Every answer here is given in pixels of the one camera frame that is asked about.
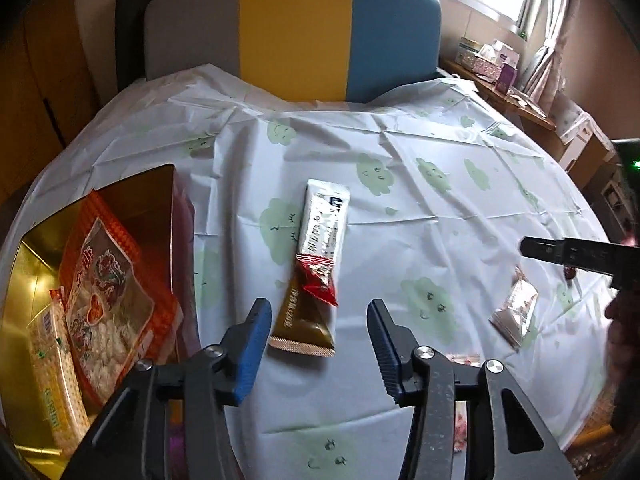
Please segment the person's right hand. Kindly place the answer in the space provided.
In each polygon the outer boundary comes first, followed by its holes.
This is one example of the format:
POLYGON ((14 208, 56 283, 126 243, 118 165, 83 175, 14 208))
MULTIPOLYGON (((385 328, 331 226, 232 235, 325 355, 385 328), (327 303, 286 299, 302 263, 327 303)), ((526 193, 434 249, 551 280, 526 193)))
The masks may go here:
POLYGON ((639 421, 639 292, 621 290, 605 309, 611 321, 605 353, 608 378, 616 385, 611 426, 618 434, 639 421))

